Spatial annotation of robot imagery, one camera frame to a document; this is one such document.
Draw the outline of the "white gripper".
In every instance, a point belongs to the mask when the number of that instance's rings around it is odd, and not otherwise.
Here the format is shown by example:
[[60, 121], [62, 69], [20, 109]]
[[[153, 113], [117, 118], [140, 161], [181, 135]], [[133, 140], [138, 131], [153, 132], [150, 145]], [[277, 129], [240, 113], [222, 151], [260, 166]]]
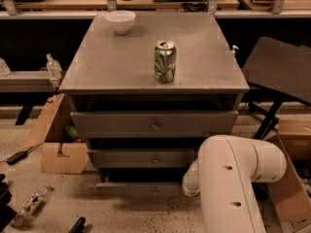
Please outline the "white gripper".
[[199, 193], [198, 168], [196, 160], [193, 161], [183, 176], [182, 189], [189, 197], [196, 196]]

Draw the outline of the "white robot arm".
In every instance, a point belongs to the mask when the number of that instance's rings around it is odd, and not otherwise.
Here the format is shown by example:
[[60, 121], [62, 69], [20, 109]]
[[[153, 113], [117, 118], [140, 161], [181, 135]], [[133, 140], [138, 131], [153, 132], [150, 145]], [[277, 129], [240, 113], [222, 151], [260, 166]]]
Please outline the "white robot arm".
[[184, 174], [187, 196], [200, 196], [205, 233], [266, 233], [253, 183], [275, 183], [287, 160], [275, 145], [216, 135], [205, 140]]

